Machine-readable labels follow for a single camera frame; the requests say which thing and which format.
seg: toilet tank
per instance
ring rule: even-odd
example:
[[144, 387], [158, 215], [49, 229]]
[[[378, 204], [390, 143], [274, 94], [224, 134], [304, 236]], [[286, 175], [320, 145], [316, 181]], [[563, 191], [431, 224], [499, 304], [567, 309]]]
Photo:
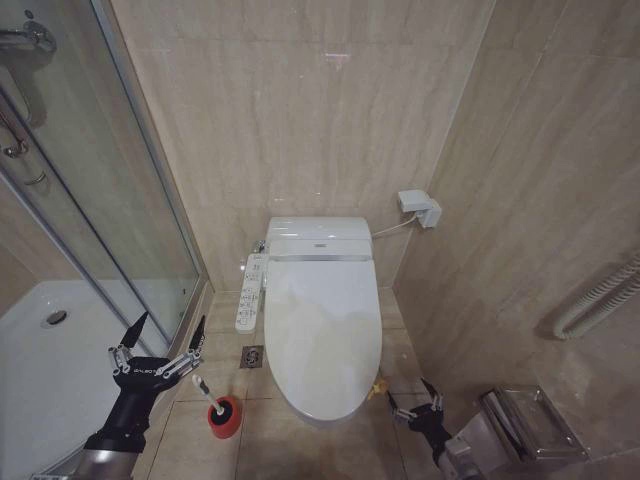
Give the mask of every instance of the toilet tank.
[[273, 217], [266, 248], [271, 257], [371, 258], [371, 232], [362, 217]]

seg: floor drain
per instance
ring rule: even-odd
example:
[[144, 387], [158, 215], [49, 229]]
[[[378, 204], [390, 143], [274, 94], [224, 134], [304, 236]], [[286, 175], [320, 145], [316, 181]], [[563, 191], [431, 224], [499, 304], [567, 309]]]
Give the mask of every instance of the floor drain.
[[264, 345], [251, 345], [242, 347], [240, 368], [262, 368], [262, 352]]
[[62, 323], [67, 318], [66, 310], [58, 310], [57, 312], [53, 312], [42, 322], [42, 326], [46, 328], [55, 327], [56, 325]]

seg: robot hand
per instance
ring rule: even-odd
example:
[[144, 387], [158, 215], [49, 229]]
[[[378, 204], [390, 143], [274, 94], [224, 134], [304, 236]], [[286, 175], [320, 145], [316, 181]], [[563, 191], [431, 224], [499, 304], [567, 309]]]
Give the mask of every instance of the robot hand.
[[438, 458], [445, 451], [445, 443], [451, 439], [451, 435], [443, 426], [444, 410], [442, 407], [443, 397], [424, 378], [420, 379], [427, 390], [428, 401], [424, 405], [404, 410], [398, 408], [393, 396], [387, 392], [393, 416], [407, 422], [409, 428], [414, 432], [422, 433], [431, 449], [433, 450], [433, 461], [438, 464]]
[[138, 341], [148, 312], [124, 334], [120, 345], [109, 348], [112, 375], [120, 387], [104, 427], [89, 437], [85, 450], [110, 450], [141, 453], [144, 431], [149, 428], [149, 414], [157, 396], [175, 386], [202, 362], [204, 316], [191, 338], [189, 348], [174, 360], [161, 357], [134, 357], [130, 349]]
[[461, 438], [452, 438], [444, 428], [442, 395], [424, 378], [420, 380], [427, 389], [428, 401], [411, 410], [398, 408], [393, 396], [387, 392], [394, 418], [406, 422], [412, 431], [424, 435], [433, 451], [433, 461], [447, 480], [483, 479], [469, 445]]

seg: toilet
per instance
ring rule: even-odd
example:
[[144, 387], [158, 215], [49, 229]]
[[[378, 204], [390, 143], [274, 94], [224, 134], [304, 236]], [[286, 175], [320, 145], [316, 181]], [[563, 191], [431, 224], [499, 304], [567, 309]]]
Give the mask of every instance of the toilet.
[[364, 218], [275, 217], [265, 248], [265, 349], [275, 383], [305, 421], [343, 421], [380, 364], [369, 226]]

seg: wall outlet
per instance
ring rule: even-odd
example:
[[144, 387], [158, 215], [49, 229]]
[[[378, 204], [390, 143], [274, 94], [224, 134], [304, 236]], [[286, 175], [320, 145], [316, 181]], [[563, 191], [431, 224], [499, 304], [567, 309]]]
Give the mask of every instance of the wall outlet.
[[416, 212], [422, 228], [433, 228], [438, 224], [442, 208], [433, 198], [422, 190], [403, 190], [398, 192], [400, 208], [404, 213]]
[[442, 215], [442, 208], [440, 204], [436, 202], [433, 198], [430, 199], [431, 208], [427, 210], [421, 210], [416, 212], [416, 216], [418, 217], [418, 221], [422, 228], [433, 228], [438, 224], [438, 220], [440, 220], [440, 216]]

